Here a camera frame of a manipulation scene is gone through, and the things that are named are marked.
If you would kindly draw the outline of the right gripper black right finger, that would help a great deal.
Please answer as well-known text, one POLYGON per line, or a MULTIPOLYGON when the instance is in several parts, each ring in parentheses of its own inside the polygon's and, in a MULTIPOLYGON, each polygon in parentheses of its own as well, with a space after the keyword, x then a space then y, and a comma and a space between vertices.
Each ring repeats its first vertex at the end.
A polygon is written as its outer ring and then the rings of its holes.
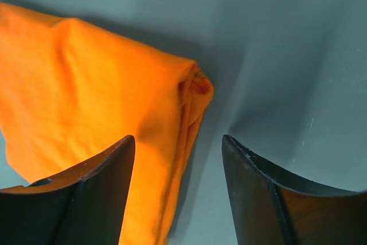
POLYGON ((222 138, 238 244, 365 244, 366 192, 323 185, 222 138))

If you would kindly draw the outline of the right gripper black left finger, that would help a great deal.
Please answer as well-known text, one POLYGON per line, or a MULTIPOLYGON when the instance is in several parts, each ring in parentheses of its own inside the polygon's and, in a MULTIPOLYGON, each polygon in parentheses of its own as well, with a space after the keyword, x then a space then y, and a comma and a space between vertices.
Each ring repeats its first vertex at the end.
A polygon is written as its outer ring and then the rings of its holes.
POLYGON ((1 244, 118 244, 134 159, 127 135, 62 172, 1 189, 1 244))

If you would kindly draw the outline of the orange t shirt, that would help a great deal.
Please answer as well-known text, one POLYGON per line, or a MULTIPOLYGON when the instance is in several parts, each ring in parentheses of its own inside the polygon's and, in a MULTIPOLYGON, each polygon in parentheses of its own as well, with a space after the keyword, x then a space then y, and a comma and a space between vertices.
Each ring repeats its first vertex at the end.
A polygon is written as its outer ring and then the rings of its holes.
POLYGON ((193 60, 77 18, 1 3, 1 132, 34 182, 126 135, 136 153, 120 244, 166 244, 214 88, 193 60))

